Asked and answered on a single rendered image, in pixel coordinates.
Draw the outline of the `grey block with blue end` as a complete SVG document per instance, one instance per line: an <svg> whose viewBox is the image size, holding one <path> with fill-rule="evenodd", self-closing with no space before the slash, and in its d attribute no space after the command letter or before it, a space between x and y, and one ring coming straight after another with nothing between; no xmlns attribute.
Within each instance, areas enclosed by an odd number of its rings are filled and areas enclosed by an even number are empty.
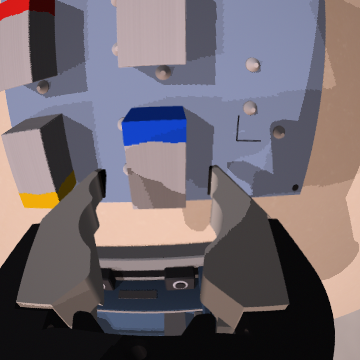
<svg viewBox="0 0 360 360"><path fill-rule="evenodd" d="M122 132L133 209L186 208L183 106L131 108Z"/></svg>

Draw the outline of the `grey block with green end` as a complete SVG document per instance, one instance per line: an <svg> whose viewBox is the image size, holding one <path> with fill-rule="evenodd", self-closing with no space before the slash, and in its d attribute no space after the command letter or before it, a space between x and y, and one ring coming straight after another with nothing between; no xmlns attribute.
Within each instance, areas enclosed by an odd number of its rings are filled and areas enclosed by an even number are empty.
<svg viewBox="0 0 360 360"><path fill-rule="evenodd" d="M186 0L116 0L118 67L186 64Z"/></svg>

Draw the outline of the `grey block with yellow end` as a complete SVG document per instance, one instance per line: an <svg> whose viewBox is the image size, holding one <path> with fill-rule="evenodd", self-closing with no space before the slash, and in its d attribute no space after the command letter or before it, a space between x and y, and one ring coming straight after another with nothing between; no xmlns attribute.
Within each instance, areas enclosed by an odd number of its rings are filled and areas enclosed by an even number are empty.
<svg viewBox="0 0 360 360"><path fill-rule="evenodd" d="M62 114L26 119L1 137L24 208L54 208L73 190Z"/></svg>

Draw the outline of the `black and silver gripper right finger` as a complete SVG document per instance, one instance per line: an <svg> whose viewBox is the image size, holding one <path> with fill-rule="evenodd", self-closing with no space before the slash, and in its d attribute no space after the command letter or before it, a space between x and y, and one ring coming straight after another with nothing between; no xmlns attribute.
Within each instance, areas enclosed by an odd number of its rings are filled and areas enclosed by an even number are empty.
<svg viewBox="0 0 360 360"><path fill-rule="evenodd" d="M279 222L218 165L209 167L210 226L200 300L216 333L250 336L294 360L333 360L331 304L317 272Z"/></svg>

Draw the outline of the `grey block with red end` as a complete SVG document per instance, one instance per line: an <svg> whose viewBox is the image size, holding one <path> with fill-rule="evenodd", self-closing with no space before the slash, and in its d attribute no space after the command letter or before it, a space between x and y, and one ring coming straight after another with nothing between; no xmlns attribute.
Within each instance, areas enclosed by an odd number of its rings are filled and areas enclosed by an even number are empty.
<svg viewBox="0 0 360 360"><path fill-rule="evenodd" d="M55 0L0 4L0 92L57 76Z"/></svg>

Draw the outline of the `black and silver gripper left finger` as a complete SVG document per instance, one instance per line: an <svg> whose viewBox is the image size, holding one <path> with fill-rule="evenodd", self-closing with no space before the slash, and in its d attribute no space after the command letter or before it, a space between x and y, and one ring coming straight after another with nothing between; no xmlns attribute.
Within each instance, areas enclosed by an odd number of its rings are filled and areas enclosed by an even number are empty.
<svg viewBox="0 0 360 360"><path fill-rule="evenodd" d="M105 169L90 173L31 225L1 266L0 355L29 333L72 328L77 311L97 321L104 286L93 236L100 226L95 208L106 196L106 176Z"/></svg>

